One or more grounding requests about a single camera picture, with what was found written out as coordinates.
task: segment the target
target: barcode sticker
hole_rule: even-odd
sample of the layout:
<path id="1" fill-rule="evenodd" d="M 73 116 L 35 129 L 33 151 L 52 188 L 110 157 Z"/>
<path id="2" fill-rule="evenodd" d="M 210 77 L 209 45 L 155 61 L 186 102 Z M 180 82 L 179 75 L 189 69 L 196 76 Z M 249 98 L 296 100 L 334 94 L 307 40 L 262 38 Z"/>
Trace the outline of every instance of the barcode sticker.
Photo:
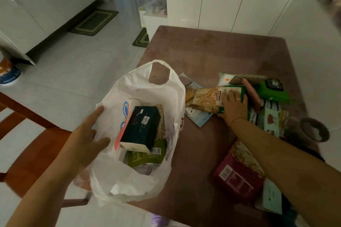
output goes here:
<path id="1" fill-rule="evenodd" d="M 161 148 L 153 147 L 153 148 L 151 149 L 151 154 L 161 155 Z"/>
<path id="2" fill-rule="evenodd" d="M 229 165 L 226 165 L 225 168 L 222 170 L 222 172 L 220 172 L 219 177 L 221 177 L 222 180 L 225 181 L 228 178 L 228 175 L 230 175 L 232 171 L 233 169 Z"/>
<path id="3" fill-rule="evenodd" d="M 142 121 L 141 121 L 141 124 L 147 125 L 149 119 L 150 119 L 150 117 L 144 116 Z"/>

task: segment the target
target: rug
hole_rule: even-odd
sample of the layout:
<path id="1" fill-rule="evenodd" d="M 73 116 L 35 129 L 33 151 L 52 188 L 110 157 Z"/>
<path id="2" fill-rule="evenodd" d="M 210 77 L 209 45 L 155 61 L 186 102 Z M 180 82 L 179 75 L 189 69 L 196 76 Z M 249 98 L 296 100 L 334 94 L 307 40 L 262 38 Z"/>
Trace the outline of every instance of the rug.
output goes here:
<path id="1" fill-rule="evenodd" d="M 140 34 L 137 36 L 135 41 L 133 42 L 133 46 L 140 47 L 140 48 L 146 48 L 149 44 L 149 38 L 147 34 L 147 29 L 142 28 Z"/>
<path id="2" fill-rule="evenodd" d="M 117 14 L 118 11 L 95 9 L 91 14 L 69 29 L 68 32 L 92 37 L 103 29 Z"/>

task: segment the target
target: brown table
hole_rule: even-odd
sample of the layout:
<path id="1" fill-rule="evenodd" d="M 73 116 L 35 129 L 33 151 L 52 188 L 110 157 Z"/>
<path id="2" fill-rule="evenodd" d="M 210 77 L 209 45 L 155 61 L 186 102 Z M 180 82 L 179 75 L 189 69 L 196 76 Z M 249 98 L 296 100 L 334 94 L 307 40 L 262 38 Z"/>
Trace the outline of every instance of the brown table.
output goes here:
<path id="1" fill-rule="evenodd" d="M 286 109 L 298 118 L 307 114 L 283 38 L 160 26 L 138 66 L 154 59 L 203 87 L 216 86 L 220 72 L 279 78 L 292 98 Z M 168 69 L 154 64 L 150 82 L 165 83 L 168 75 Z M 234 205 L 212 179 L 233 140 L 216 116 L 201 129 L 185 117 L 164 189 L 157 197 L 131 204 L 192 227 L 268 226 L 266 213 Z"/>

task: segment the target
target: chair seat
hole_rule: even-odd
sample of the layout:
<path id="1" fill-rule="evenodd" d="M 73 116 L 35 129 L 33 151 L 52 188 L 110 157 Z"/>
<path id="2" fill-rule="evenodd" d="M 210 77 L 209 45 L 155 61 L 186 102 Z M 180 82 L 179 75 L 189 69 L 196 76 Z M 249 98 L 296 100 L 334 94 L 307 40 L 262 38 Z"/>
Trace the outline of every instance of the chair seat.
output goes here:
<path id="1" fill-rule="evenodd" d="M 45 129 L 9 168 L 4 179 L 6 184 L 23 197 L 57 157 L 70 134 L 60 128 Z"/>

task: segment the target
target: clear plastic bag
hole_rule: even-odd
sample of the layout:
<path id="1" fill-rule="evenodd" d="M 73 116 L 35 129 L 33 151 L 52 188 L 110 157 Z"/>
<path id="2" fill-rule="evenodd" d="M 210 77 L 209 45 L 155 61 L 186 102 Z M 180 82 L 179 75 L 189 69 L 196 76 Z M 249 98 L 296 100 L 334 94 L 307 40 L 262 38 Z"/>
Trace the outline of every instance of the clear plastic bag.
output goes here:
<path id="1" fill-rule="evenodd" d="M 167 14 L 167 0 L 145 0 L 143 8 L 153 14 Z"/>

